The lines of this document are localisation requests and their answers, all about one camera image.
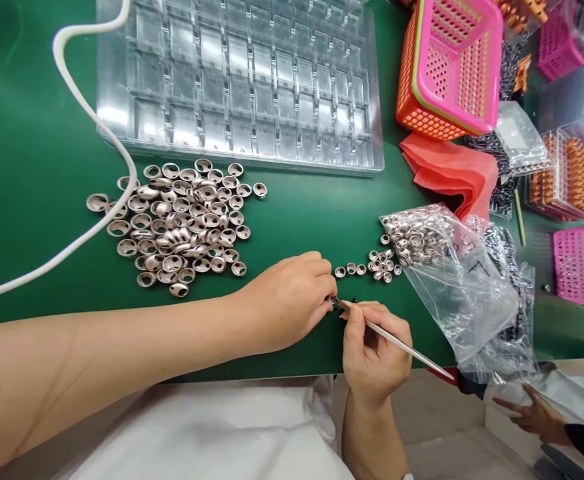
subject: clear plastic box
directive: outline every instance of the clear plastic box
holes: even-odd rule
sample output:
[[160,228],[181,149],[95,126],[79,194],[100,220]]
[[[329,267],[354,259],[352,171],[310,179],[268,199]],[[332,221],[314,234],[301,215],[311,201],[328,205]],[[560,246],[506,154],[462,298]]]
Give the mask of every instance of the clear plastic box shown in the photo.
[[584,141],[584,66],[545,86],[539,105],[539,132],[562,128]]
[[[120,0],[97,0],[114,18]],[[384,168],[373,18],[358,1],[134,0],[98,36],[97,114],[135,153]]]

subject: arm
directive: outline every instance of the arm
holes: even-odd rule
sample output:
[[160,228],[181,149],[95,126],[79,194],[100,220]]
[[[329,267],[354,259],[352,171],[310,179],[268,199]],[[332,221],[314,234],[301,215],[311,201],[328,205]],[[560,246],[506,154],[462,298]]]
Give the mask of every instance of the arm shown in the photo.
[[330,272],[308,252],[218,299],[0,324],[0,466],[140,389],[292,345],[331,309]]
[[409,325],[376,302],[352,304],[343,338],[350,392],[343,419],[343,460],[357,480],[402,479],[410,472],[390,394],[410,374],[412,357],[386,339],[365,335],[365,319],[412,345]]

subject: white cable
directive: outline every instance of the white cable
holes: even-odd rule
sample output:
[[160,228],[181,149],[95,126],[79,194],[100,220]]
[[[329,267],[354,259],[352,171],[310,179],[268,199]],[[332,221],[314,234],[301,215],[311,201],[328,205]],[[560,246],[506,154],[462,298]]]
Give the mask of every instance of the white cable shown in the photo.
[[43,275],[44,273],[49,272],[58,264],[60,264],[63,260],[68,258],[70,254],[72,254],[77,248],[79,248],[82,244],[86,241],[90,240],[99,230],[101,230],[104,226],[110,222],[114,218],[114,216],[119,212],[122,206],[127,203],[128,198],[132,195],[132,192],[135,190],[135,186],[137,183],[137,169],[134,165],[134,161],[132,157],[125,149],[125,147],[121,144],[118,138],[112,133],[104,122],[97,116],[97,114],[92,110],[88,102],[86,102],[85,98],[81,94],[77,84],[74,83],[74,79],[70,72],[67,70],[67,66],[65,64],[65,58],[63,56],[65,50],[65,44],[70,40],[72,37],[76,37],[78,35],[93,35],[96,33],[104,33],[109,32],[112,30],[116,30],[117,28],[122,27],[126,20],[127,16],[130,12],[130,1],[131,0],[123,0],[123,5],[121,6],[121,11],[119,12],[119,16],[116,17],[114,20],[106,22],[106,23],[98,23],[95,25],[72,25],[70,27],[62,28],[57,32],[54,37],[54,42],[52,43],[52,52],[54,54],[54,60],[57,63],[57,68],[65,80],[67,87],[76,98],[79,105],[85,110],[85,112],[96,122],[98,126],[100,126],[104,132],[106,132],[107,136],[112,140],[114,146],[117,148],[119,152],[121,152],[123,159],[125,160],[126,165],[130,170],[130,180],[125,188],[122,196],[119,198],[119,201],[116,203],[114,208],[106,214],[99,222],[96,223],[90,230],[82,234],[79,238],[74,240],[74,242],[70,243],[66,248],[61,250],[54,258],[50,259],[48,262],[44,263],[42,266],[37,268],[36,270],[32,270],[30,273],[26,273],[25,275],[11,280],[7,283],[0,285],[0,294],[20,287],[38,277]]

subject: green work surface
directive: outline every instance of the green work surface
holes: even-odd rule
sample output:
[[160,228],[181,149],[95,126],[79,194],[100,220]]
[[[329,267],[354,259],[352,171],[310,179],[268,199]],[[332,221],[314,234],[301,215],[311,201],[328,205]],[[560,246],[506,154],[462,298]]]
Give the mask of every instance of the green work surface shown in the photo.
[[[243,278],[202,275],[188,300],[239,289],[278,260],[318,250],[334,266],[366,262],[378,249],[378,216],[440,201],[412,183],[398,148],[407,132],[394,108],[403,34],[408,15],[385,0],[368,7],[375,14],[379,52],[385,170],[374,178],[248,169],[249,183],[264,182],[264,201],[244,207],[251,238],[238,250],[248,266]],[[127,175],[118,152],[96,133],[58,74],[51,52],[55,32],[95,20],[95,2],[0,0],[0,283],[46,262],[99,218],[85,208],[96,192],[118,195],[117,178]],[[70,42],[67,61],[90,104],[96,96],[96,41]],[[139,157],[137,167],[162,163]],[[182,167],[191,159],[178,162]],[[537,285],[553,282],[550,234],[557,224],[525,212],[528,246],[518,259],[537,267]],[[515,238],[518,228],[510,225]],[[56,313],[148,307],[174,303],[167,288],[141,290],[138,270],[116,254],[117,240],[101,232],[43,277],[0,296],[0,322]],[[392,283],[368,275],[339,282],[344,299],[376,299],[410,322],[414,345],[444,366],[454,365],[443,334],[402,275]],[[161,328],[161,318],[156,318]],[[205,319],[183,321],[205,322]],[[263,357],[236,360],[182,377],[186,381],[340,373],[343,321],[332,313],[293,347]],[[584,357],[584,307],[538,291],[535,344],[539,358]]]

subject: hand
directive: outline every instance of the hand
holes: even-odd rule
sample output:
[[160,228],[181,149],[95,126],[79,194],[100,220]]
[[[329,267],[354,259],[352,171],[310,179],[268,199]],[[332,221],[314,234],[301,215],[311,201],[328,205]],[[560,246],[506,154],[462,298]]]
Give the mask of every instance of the hand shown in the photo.
[[494,403],[513,412],[520,413],[520,417],[510,418],[512,423],[516,423],[523,431],[538,435],[542,442],[572,445],[565,431],[567,422],[561,414],[543,400],[531,385],[524,385],[523,389],[532,399],[532,406],[530,407],[497,398],[494,399]]
[[331,272],[330,262],[310,251],[281,260],[232,294],[232,314],[245,314],[249,354],[281,350],[304,338],[332,310],[325,301],[337,294]]
[[343,336],[343,370],[358,404],[375,409],[410,376],[412,356],[374,331],[365,331],[365,320],[388,330],[412,346],[408,322],[392,315],[379,302],[348,303],[350,312]]

